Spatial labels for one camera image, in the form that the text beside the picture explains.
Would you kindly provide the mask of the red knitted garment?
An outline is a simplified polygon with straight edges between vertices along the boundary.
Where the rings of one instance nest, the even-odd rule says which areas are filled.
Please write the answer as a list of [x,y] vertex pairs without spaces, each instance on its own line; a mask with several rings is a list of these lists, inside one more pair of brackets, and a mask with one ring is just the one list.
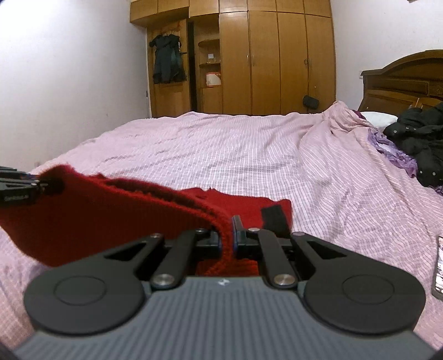
[[56,267],[160,233],[173,239],[186,230],[214,229],[221,257],[204,260],[197,274],[249,276],[252,260],[233,255],[234,216],[247,227],[291,230],[291,202],[223,194],[197,187],[176,191],[152,182],[86,176],[55,166],[37,176],[48,186],[32,202],[1,205],[1,228],[27,256]]

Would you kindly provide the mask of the black smartphone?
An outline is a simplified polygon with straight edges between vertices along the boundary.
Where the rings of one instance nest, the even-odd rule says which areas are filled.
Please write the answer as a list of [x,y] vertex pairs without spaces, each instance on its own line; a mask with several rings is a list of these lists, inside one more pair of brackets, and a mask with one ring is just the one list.
[[443,238],[437,238],[436,263],[432,277],[431,286],[432,295],[440,301],[443,301]]

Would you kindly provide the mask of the pink checked bed sheet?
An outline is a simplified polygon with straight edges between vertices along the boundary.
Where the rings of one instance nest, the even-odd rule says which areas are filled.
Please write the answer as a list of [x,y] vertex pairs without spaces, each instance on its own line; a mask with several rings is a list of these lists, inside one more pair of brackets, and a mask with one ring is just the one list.
[[314,115],[189,112],[139,119],[47,161],[86,175],[174,189],[287,199],[293,229],[399,267],[430,290],[442,196],[369,142],[372,125],[343,102]]

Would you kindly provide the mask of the purple ruffled cloth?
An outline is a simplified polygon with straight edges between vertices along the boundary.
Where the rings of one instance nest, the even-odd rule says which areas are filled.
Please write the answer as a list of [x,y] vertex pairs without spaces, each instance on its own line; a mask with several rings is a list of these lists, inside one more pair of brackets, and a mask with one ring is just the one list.
[[[358,112],[357,115],[361,119],[364,119],[361,112]],[[371,125],[371,129],[368,133],[369,143],[372,144],[378,152],[383,154],[394,166],[404,169],[410,177],[418,179],[418,166],[416,160],[399,150],[396,145],[383,134],[383,131],[384,130],[380,131]],[[437,194],[442,194],[442,186],[430,188],[433,189]]]

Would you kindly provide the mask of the white pillow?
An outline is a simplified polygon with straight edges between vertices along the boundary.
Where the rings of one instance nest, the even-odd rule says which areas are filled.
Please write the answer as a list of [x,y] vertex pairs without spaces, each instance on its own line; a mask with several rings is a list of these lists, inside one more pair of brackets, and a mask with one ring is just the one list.
[[372,127],[384,130],[387,126],[397,122],[398,117],[384,112],[361,112],[361,115]]

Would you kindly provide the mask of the dark hanging garment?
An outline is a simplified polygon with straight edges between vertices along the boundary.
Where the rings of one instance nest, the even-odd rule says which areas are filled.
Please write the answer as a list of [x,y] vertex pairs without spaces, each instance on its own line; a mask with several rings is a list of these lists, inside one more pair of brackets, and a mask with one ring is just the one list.
[[177,35],[158,35],[149,43],[155,49],[153,82],[155,84],[186,81],[181,41]]

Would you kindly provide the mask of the small black bag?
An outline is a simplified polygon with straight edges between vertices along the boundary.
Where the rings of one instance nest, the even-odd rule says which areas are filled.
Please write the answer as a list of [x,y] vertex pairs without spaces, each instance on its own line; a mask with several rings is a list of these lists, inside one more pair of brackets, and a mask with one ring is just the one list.
[[303,105],[308,110],[317,110],[319,107],[319,100],[315,97],[305,95],[303,97]]

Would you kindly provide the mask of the wooden headboard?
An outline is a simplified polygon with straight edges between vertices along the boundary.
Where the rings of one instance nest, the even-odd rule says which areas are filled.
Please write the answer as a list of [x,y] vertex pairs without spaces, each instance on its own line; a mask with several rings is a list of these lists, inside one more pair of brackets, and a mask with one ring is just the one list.
[[360,112],[399,115],[409,107],[429,109],[442,102],[442,50],[407,55],[382,69],[363,71]]

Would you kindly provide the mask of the white box on shelf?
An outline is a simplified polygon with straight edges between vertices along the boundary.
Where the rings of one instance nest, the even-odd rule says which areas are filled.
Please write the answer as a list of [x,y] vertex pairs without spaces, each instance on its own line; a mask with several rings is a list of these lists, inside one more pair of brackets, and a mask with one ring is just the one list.
[[206,86],[215,87],[222,84],[222,76],[220,72],[208,72],[206,73]]

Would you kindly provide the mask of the wooden wardrobe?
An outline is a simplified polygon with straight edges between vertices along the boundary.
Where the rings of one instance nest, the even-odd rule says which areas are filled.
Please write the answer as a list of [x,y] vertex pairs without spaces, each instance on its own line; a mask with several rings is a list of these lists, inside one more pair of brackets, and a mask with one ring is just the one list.
[[[148,95],[154,117],[190,111],[228,115],[321,112],[336,98],[329,1],[133,1],[146,29]],[[155,84],[158,35],[177,35],[186,81]],[[206,86],[220,72],[221,85]],[[303,97],[319,100],[308,110]]]

